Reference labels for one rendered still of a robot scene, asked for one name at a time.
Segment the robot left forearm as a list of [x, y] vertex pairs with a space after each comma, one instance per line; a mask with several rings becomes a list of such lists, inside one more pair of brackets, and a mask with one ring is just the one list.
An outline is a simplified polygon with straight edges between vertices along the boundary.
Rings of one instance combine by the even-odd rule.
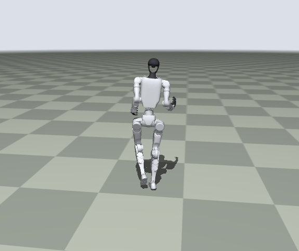
[[133, 97], [132, 107], [130, 108], [130, 113], [136, 113], [139, 103], [134, 103], [135, 97]]

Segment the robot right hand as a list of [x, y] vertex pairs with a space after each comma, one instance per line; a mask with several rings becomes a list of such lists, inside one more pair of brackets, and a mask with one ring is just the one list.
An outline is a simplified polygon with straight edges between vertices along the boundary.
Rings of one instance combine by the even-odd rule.
[[176, 98], [175, 97], [173, 97], [173, 102], [171, 103], [171, 105], [176, 105]]

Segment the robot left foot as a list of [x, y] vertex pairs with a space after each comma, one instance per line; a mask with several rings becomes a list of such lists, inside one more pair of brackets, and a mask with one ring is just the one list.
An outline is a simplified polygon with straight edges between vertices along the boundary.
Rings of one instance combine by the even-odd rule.
[[147, 184], [147, 176], [145, 174], [143, 174], [141, 176], [141, 182], [140, 182], [140, 185], [145, 185]]

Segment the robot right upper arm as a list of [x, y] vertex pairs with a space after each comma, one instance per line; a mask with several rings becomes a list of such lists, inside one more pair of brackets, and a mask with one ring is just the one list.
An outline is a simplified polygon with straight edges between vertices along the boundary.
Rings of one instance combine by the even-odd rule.
[[162, 105], [164, 107], [169, 107], [169, 97], [170, 97], [170, 83], [169, 81], [163, 80], [162, 79], [162, 86], [163, 86], [163, 96], [164, 96], [164, 100], [162, 102]]

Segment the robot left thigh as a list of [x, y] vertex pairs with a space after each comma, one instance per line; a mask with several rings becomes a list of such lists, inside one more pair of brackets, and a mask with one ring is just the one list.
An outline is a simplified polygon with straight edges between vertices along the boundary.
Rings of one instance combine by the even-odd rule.
[[143, 151], [143, 145], [141, 144], [141, 130], [142, 130], [142, 118], [134, 118], [132, 122], [134, 145], [137, 145], [137, 151]]

